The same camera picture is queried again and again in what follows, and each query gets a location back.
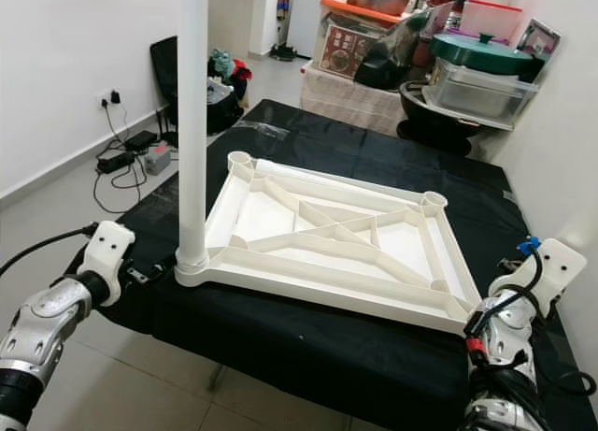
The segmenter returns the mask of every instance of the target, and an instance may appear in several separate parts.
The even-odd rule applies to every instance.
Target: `white pole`
[[[199,284],[206,252],[207,0],[178,0],[178,219],[175,276]]]

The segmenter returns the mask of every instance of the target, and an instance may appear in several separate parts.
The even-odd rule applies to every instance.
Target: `tiled floor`
[[[303,61],[250,62],[252,105],[264,97],[299,105]],[[94,161],[29,194],[0,213],[0,261],[9,255],[91,221],[115,218],[93,202]],[[143,194],[177,171],[173,162],[150,177]],[[102,184],[99,196],[126,209],[135,192]],[[32,293],[60,275],[83,239],[71,238],[28,257],[0,280],[0,329]],[[215,394],[207,390],[216,364],[93,313],[68,341],[64,358],[42,397],[31,431],[327,431],[341,429],[342,416],[284,394],[232,369]],[[353,431],[375,431],[355,421]]]

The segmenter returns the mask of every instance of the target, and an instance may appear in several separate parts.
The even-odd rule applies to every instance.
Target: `plastic storage box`
[[[314,67],[352,79],[371,46],[401,18],[347,0],[321,0]]]
[[[493,74],[436,60],[431,85],[422,90],[426,102],[492,120],[510,128],[538,91],[517,76]]]
[[[523,10],[484,1],[465,2],[461,29],[471,34],[488,34],[510,41]]]

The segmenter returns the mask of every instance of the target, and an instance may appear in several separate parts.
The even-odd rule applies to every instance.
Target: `black tablecloth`
[[[496,263],[528,234],[503,170],[263,101],[208,148],[207,205],[227,176],[229,151],[416,192],[437,191],[480,293]],[[172,255],[178,181],[168,180],[121,219],[137,233],[135,266]],[[115,323],[204,355],[290,394],[390,429],[452,430],[468,402],[457,336],[274,295],[207,283],[185,289],[172,273],[131,284],[102,313]],[[575,367],[560,321],[538,337],[546,371]],[[540,383],[540,389],[546,385]],[[554,430],[596,429],[585,398],[548,394]]]

